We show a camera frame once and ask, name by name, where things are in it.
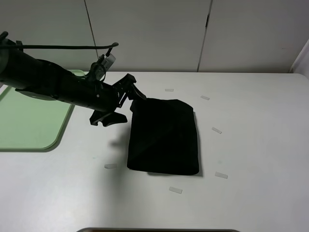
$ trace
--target black cable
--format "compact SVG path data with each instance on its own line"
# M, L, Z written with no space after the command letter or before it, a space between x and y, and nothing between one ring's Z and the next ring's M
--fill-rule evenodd
M107 57L109 57L109 56L110 56L111 51L112 51L112 48L108 49L108 51L107 51L107 53L106 53L105 55L106 55Z
M4 40L5 37L8 36L8 34L9 34L9 33L8 33L7 31L2 32L1 35L0 35L0 42L1 42L2 40Z
M72 50L86 50L86 49L110 49L117 47L119 43L113 43L107 46L65 46L65 45L1 45L0 49L72 49Z

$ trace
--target folded black towel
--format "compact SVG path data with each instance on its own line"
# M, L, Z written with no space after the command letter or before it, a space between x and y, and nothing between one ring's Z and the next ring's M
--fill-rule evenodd
M163 174L199 172L193 108L180 100L134 100L127 167Z

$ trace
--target table surface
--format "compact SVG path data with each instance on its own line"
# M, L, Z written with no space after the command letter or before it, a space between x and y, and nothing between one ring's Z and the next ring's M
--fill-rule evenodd
M107 83L125 74L109 72ZM0 153L0 231L309 231L308 79L268 73L131 74L147 97L179 99L194 108L202 173L129 170L130 122L90 126L92 111L75 107L56 149ZM129 120L130 105L126 101L117 110ZM104 168L111 163L118 168Z

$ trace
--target green mat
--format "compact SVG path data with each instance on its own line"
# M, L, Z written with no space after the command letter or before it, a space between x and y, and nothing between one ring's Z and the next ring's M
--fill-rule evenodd
M0 95L0 151L44 151L65 129L73 105L27 97L7 87Z

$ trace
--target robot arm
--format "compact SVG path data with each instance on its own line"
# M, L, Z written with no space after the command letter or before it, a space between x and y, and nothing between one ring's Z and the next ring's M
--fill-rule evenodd
M146 100L134 85L136 79L127 74L115 84L100 80L115 61L111 49L91 65L90 72L78 77L57 64L35 59L22 50L11 48L16 44L0 35L0 82L16 91L41 100L58 100L94 110L91 125L103 126L127 122L126 116L114 112L126 98Z

